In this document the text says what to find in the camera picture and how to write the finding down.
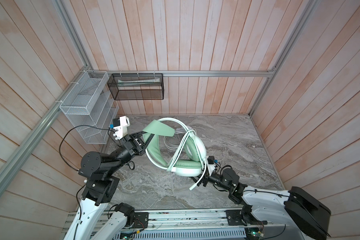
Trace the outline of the green headphones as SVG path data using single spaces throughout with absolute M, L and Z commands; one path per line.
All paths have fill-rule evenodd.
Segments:
M 177 123 L 186 131 L 180 146 L 169 161 L 166 161 L 161 154 L 160 138 L 172 137 L 175 129 L 165 122 Z M 155 135 L 145 153 L 156 167 L 182 177 L 198 177 L 207 172 L 206 147 L 194 129 L 177 119 L 161 118 L 153 120 L 143 131 Z

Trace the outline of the white headphones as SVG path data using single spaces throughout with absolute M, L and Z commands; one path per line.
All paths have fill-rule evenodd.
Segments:
M 166 148 L 173 152 L 176 151 L 177 148 L 180 146 L 180 143 L 185 133 L 186 131 L 183 128 L 176 128 L 175 133 L 172 137 L 164 136 L 163 142 Z

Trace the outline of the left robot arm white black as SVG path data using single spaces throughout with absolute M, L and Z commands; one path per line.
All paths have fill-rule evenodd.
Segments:
M 94 232 L 120 182 L 113 174 L 125 165 L 133 170 L 132 159 L 142 156 L 154 137 L 149 134 L 144 141 L 143 135 L 143 131 L 126 135 L 121 139 L 120 147 L 111 154 L 88 152 L 83 156 L 78 173 L 87 181 L 80 189 L 79 208 L 64 237 L 66 240 L 112 240 L 123 228 L 132 230 L 125 236 L 125 239 L 131 239 L 132 235 L 147 228 L 148 213 L 136 214 L 134 207 L 120 203 L 110 208 L 108 221 Z

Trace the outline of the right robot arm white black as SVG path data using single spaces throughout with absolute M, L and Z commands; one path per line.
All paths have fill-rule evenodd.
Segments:
M 272 191 L 251 187 L 240 183 L 239 176 L 231 168 L 225 168 L 220 173 L 202 174 L 193 180 L 197 186 L 213 184 L 242 207 L 238 213 L 227 211 L 229 225 L 263 228 L 276 223 L 298 228 L 314 240 L 330 237 L 331 210 L 302 188 Z

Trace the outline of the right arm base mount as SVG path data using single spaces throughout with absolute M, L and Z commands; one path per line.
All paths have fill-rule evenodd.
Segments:
M 229 226 L 267 225 L 267 221 L 257 220 L 252 214 L 252 207 L 244 205 L 240 210 L 226 210 L 226 217 Z

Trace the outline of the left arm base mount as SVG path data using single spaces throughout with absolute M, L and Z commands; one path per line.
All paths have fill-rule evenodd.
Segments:
M 137 212 L 135 208 L 125 204 L 120 203 L 115 205 L 115 213 L 120 212 L 127 218 L 126 227 L 134 227 L 136 229 L 146 229 L 149 222 L 149 213 L 148 212 Z

